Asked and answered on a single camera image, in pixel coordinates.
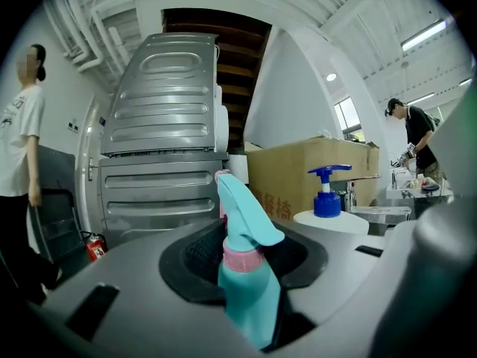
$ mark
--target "spray bottle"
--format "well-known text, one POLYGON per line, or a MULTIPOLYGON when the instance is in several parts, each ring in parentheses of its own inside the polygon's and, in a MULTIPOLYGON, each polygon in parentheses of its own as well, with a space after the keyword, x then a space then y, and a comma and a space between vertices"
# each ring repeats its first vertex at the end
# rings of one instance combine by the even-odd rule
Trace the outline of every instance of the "spray bottle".
POLYGON ((218 194, 228 219, 224 259, 218 271, 225 312, 251 344, 263 349, 274 337, 280 285, 260 246, 275 245, 285 235, 233 175, 218 176, 218 194))
POLYGON ((316 174, 321 178, 323 188, 313 201, 313 210, 297 213, 293 216, 293 220, 324 230, 366 235, 369 223, 352 213, 341 211, 340 197, 329 188, 329 177, 335 170, 351 170, 351 166, 338 164, 308 171, 309 174, 316 174))

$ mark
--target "white bottle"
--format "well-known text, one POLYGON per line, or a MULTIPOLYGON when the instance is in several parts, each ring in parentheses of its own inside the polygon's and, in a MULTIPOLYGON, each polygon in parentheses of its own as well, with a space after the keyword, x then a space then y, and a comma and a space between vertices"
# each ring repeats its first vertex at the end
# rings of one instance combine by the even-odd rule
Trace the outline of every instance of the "white bottle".
POLYGON ((313 210, 297 213, 293 216, 296 223, 336 232, 366 235, 370 224, 352 213, 341 211, 341 200, 335 191, 329 188, 329 176, 334 170, 351 170, 350 165, 324 166, 309 171, 321 178, 323 191, 313 201, 313 210))

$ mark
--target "door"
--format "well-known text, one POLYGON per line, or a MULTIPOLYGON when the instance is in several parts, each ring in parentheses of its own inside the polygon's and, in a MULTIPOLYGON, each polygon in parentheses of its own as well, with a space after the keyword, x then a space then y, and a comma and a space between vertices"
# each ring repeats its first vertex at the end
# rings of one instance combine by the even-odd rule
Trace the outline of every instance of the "door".
POLYGON ((82 127, 76 167, 77 201, 82 230, 102 233, 101 208, 98 200, 98 162, 104 134, 107 104, 93 96, 82 127))

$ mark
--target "fluorescent light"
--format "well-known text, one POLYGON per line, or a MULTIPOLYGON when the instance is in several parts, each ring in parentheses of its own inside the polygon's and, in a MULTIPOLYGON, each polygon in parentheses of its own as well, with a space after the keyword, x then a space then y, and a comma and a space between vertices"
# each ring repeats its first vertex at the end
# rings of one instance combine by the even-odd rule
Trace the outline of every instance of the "fluorescent light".
POLYGON ((466 80, 463 80, 462 82, 460 82, 459 86, 461 87, 462 85, 468 84, 469 82, 472 82, 472 78, 468 78, 466 80))
POLYGON ((440 120, 444 122, 444 117, 442 116, 442 112, 440 111, 440 107, 437 106, 437 111, 439 112, 440 120))
POLYGON ((406 40, 401 44, 402 46, 402 51, 408 51, 409 49, 415 47, 417 44, 421 43, 422 41, 427 40, 431 36, 434 36, 435 34, 439 33, 440 31, 443 31, 446 29, 447 23, 445 20, 440 20, 438 22, 435 22, 432 24, 430 27, 424 29, 422 32, 419 34, 411 37, 409 40, 406 40))
POLYGON ((432 92, 431 94, 428 94, 428 95, 425 95, 421 98, 418 98, 418 99, 414 99, 413 101, 411 102, 408 102, 408 106, 412 105, 412 104, 416 104, 417 102, 421 102, 421 101, 424 101, 425 99, 427 98, 431 98, 431 97, 434 97, 434 93, 432 92))

